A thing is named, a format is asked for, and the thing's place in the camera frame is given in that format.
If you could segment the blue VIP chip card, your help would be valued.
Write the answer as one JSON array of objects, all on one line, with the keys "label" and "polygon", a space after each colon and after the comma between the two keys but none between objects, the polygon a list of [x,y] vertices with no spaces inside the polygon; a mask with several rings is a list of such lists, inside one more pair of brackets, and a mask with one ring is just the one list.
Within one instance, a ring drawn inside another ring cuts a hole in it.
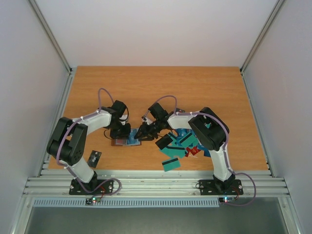
[{"label": "blue VIP chip card", "polygon": [[127,139],[128,146],[139,146],[141,145],[141,141],[135,139],[134,136],[137,133],[138,128],[133,128],[130,131],[129,138]]}]

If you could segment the red VIP card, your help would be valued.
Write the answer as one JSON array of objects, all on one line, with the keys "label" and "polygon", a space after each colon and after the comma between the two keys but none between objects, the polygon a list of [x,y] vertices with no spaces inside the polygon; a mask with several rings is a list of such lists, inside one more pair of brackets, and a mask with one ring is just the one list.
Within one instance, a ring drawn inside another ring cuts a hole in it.
[{"label": "red VIP card", "polygon": [[115,145],[121,145],[121,146],[127,145],[127,140],[126,139],[116,139]]}]

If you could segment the brown leather card holder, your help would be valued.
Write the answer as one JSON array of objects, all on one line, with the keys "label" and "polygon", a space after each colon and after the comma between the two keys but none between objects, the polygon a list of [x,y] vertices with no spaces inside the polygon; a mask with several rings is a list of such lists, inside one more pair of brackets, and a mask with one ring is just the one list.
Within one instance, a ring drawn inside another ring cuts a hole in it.
[{"label": "brown leather card holder", "polygon": [[138,132],[138,128],[133,128],[130,131],[127,139],[113,139],[111,146],[140,146],[141,141],[135,139],[135,135]]}]

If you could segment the teal magnetic stripe card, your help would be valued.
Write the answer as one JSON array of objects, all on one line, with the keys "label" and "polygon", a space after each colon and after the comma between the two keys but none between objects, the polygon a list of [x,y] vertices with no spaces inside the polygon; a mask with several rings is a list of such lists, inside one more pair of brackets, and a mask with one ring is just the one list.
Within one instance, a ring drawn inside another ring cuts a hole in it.
[{"label": "teal magnetic stripe card", "polygon": [[159,150],[167,155],[170,158],[178,157],[183,158],[185,157],[186,151],[183,147],[172,146],[170,144],[165,145],[165,143],[157,144]]}]

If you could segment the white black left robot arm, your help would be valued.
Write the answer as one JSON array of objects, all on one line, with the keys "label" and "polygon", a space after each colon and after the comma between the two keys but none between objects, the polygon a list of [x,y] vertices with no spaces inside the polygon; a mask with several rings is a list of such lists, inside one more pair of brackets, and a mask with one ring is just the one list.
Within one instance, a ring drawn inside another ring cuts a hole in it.
[{"label": "white black left robot arm", "polygon": [[100,107],[84,117],[62,117],[53,130],[47,144],[47,153],[73,175],[87,194],[95,193],[100,184],[96,172],[83,158],[86,138],[92,132],[104,128],[110,130],[111,139],[127,139],[131,125],[127,118],[122,117],[125,112],[128,112],[127,106],[116,100],[111,107]]}]

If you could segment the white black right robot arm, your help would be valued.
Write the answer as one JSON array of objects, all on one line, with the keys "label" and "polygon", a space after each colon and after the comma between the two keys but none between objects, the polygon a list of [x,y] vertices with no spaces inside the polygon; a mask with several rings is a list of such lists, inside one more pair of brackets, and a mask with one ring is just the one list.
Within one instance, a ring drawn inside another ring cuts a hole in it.
[{"label": "white black right robot arm", "polygon": [[148,112],[155,118],[153,122],[142,117],[142,124],[134,136],[140,141],[151,141],[158,137],[162,130],[192,130],[199,143],[206,148],[211,156],[214,167],[214,189],[218,194],[228,192],[235,176],[227,155],[229,128],[208,107],[197,112],[181,113],[174,110],[168,113],[159,103],[154,103]]}]

